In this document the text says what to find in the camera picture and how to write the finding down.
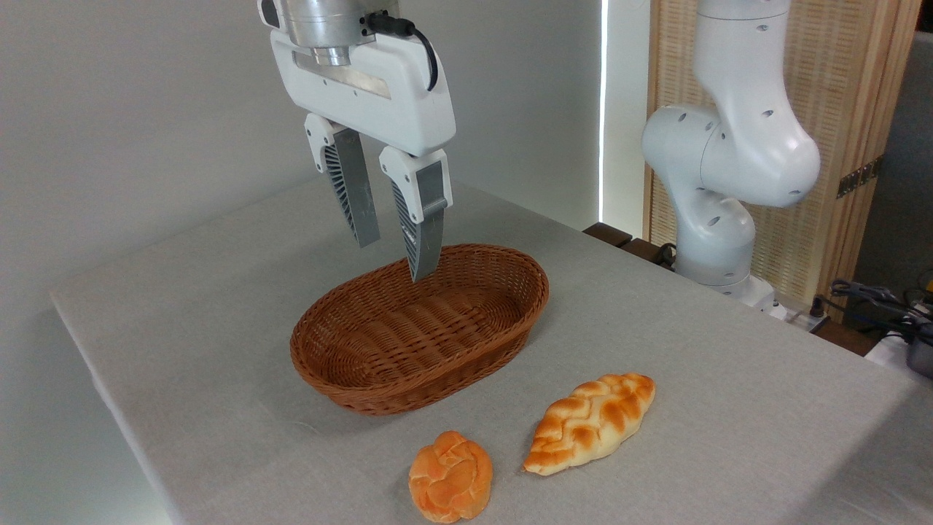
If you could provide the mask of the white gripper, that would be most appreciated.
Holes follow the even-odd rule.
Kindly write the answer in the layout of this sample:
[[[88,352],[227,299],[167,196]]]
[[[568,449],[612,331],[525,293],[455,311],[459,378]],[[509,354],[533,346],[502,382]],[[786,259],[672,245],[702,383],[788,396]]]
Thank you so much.
[[[357,132],[390,145],[379,161],[392,179],[411,279],[429,276],[439,265],[445,210],[453,205],[440,147],[456,135],[456,117],[443,69],[429,92],[422,43],[386,34],[351,47],[350,66],[316,64],[283,32],[271,32],[270,43],[286,91],[310,113],[304,126],[314,164],[329,179],[360,248],[378,241],[380,230]]]

